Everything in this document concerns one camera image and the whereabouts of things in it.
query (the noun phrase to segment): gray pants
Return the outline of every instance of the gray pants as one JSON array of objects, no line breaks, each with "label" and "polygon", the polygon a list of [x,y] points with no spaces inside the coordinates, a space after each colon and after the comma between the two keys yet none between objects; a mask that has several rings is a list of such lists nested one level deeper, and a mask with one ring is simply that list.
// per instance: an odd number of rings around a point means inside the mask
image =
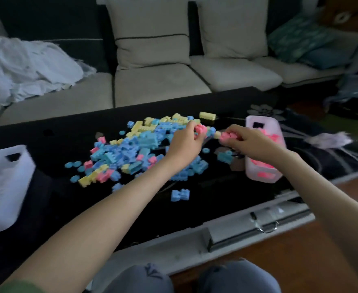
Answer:
[{"label": "gray pants", "polygon": [[[104,293],[174,293],[167,275],[154,264],[136,265],[123,271]],[[277,280],[259,266],[247,261],[234,261],[212,266],[198,280],[199,293],[281,293]]]}]

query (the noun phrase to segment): coffee table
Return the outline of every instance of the coffee table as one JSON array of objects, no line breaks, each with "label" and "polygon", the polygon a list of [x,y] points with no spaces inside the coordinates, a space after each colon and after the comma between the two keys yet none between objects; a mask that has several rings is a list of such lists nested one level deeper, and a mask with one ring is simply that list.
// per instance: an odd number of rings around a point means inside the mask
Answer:
[{"label": "coffee table", "polygon": [[[23,257],[17,261],[21,262],[64,224],[111,193],[113,182],[96,183],[87,188],[71,184],[69,178],[77,172],[64,168],[66,162],[89,159],[89,150],[97,132],[103,133],[107,140],[118,139],[118,132],[129,120],[162,118],[174,113],[197,116],[200,111],[216,113],[219,120],[214,126],[224,129],[232,123],[244,125],[251,105],[274,107],[276,101],[273,95],[249,87],[0,127],[0,149],[26,145],[38,169],[24,202],[24,205],[30,205],[30,212],[22,210],[18,221],[29,221],[31,210],[34,210],[32,202],[35,201],[41,212],[37,214],[35,209],[33,220],[38,218],[41,224],[35,228],[37,235],[31,236]],[[290,133],[293,130],[314,136],[323,132],[321,127],[292,111],[286,110],[281,115],[286,118],[281,123],[291,129]],[[344,153],[341,163],[339,157],[335,158],[335,154],[339,156],[340,152],[314,148],[303,139],[286,138],[286,144],[313,167],[319,167],[320,163],[322,174],[329,180],[358,172],[358,162]],[[207,144],[212,152],[218,146],[217,141]],[[358,147],[350,147],[358,152]],[[177,182],[169,189],[167,187],[172,182],[166,184],[141,213],[117,250],[266,203],[292,189],[285,178],[275,184],[254,182],[244,172],[232,172],[228,165],[217,162],[212,153],[204,154],[202,158],[209,162],[209,169],[187,182]],[[190,200],[170,202],[171,190],[181,188],[191,190]],[[0,239],[2,242],[12,240],[16,233],[14,230],[13,235],[8,236],[5,230],[0,232]]]}]

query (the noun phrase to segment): forearm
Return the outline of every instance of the forearm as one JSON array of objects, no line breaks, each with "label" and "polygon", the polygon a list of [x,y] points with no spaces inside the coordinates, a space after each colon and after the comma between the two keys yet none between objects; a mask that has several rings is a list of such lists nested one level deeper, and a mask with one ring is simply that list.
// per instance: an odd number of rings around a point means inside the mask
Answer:
[{"label": "forearm", "polygon": [[358,202],[292,154],[283,155],[276,167],[323,223],[358,273]]},{"label": "forearm", "polygon": [[175,174],[164,158],[137,179],[69,222],[18,268],[11,279],[46,293],[82,292],[156,192]]}]

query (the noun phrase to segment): green sleeve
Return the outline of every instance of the green sleeve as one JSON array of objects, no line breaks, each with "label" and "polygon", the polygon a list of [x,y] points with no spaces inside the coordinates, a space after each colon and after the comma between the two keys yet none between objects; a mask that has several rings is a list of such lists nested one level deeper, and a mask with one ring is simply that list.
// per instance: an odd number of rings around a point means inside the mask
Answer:
[{"label": "green sleeve", "polygon": [[44,293],[34,284],[25,281],[11,281],[0,286],[0,293]]}]

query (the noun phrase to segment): wooden floor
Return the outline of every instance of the wooden floor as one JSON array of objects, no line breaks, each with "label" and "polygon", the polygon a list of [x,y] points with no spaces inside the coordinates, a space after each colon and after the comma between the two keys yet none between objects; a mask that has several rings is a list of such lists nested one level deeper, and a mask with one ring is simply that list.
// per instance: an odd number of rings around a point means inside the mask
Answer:
[{"label": "wooden floor", "polygon": [[[322,116],[316,102],[299,104],[294,109],[311,118]],[[358,179],[339,187],[358,201]],[[213,264],[240,257],[271,273],[283,293],[358,293],[357,276],[318,221],[173,275],[171,279],[176,292],[195,293],[196,281],[202,271]]]}]

